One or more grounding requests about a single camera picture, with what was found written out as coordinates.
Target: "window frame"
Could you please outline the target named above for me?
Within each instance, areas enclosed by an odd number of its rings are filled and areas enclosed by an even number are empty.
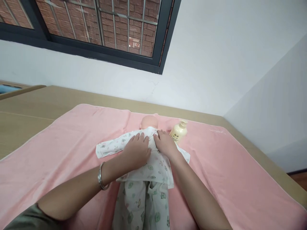
[[[181,0],[174,0],[171,9],[172,2],[172,0],[161,0],[152,57],[50,34],[35,0],[20,0],[33,29],[0,22],[0,39],[107,61],[162,75]]]

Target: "olive green sleeve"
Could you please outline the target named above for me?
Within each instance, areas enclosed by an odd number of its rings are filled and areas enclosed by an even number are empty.
[[[62,229],[60,221],[57,221],[39,209],[34,204],[18,215],[4,230],[58,230]]]

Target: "pink towel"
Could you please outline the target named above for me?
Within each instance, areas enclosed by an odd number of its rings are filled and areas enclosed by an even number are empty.
[[[98,143],[139,129],[144,114],[81,104],[0,162],[0,229],[57,185],[88,170]],[[170,130],[178,119],[163,117]],[[189,121],[179,144],[191,154],[190,166],[217,199],[233,229],[303,230],[307,212],[222,127]],[[69,229],[111,229],[117,190],[99,192],[73,218]],[[169,191],[171,229],[197,229],[182,194]]]

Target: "wooden table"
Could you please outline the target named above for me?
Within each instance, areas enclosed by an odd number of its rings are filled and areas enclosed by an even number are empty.
[[[163,116],[222,126],[246,148],[291,197],[307,208],[307,192],[221,116],[57,86],[40,88],[0,101],[0,158],[20,147],[55,119],[82,103],[128,109],[138,113],[158,113]]]

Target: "hand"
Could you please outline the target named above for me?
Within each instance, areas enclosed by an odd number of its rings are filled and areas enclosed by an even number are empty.
[[[123,165],[127,166],[129,172],[146,165],[151,154],[148,142],[148,136],[144,139],[144,133],[141,133],[141,135],[138,133],[127,143],[120,157],[123,160]]]
[[[171,161],[176,159],[177,156],[181,156],[172,137],[165,131],[158,130],[158,136],[154,134],[153,138],[156,142],[157,149],[166,155]]]

